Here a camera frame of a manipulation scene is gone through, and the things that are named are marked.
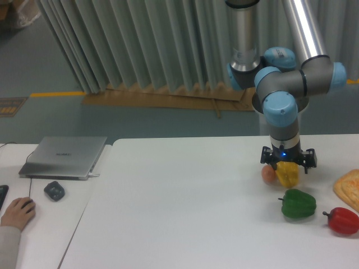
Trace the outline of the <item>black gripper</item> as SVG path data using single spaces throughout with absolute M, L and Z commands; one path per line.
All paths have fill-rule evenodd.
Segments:
M 274 145 L 272 145 L 272 149 L 266 146 L 262 147 L 261 164 L 268 164 L 277 170 L 277 163 L 280 161 L 297 163 L 304 168 L 305 174 L 307 174 L 310 168 L 316 167 L 316 152 L 315 149 L 302 151 L 300 144 L 288 149 Z

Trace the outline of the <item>grey sleeved forearm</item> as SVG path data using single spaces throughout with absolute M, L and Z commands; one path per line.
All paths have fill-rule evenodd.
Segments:
M 21 231 L 11 226 L 1 226 L 1 268 L 16 268 Z

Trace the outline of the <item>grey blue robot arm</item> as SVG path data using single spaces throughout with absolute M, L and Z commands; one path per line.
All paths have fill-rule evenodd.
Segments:
M 263 114 L 271 140 L 263 147 L 261 163 L 276 168 L 281 161 L 314 168 L 314 149 L 302 150 L 298 113 L 300 103 L 346 84 L 344 65 L 332 62 L 309 1 L 283 1 L 296 54 L 271 48 L 257 50 L 257 1 L 226 1 L 232 32 L 232 59 L 227 65 L 233 86 L 254 87 L 254 108 Z

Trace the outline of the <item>person's right hand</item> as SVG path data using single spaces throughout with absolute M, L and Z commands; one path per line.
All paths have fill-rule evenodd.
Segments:
M 11 226 L 23 231 L 30 220 L 36 215 L 36 204 L 32 211 L 26 213 L 21 209 L 22 205 L 31 200 L 30 197 L 17 198 L 13 200 L 6 208 L 5 213 L 1 217 L 1 226 Z

